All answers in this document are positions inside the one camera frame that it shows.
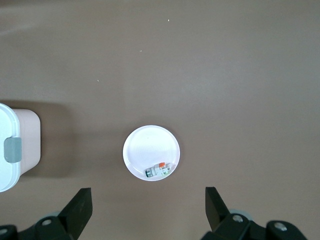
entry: white plastic container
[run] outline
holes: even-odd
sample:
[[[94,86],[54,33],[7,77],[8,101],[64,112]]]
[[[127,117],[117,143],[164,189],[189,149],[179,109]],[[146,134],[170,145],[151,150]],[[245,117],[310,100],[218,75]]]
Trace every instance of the white plastic container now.
[[[0,193],[40,160],[40,119],[30,110],[0,103]]]

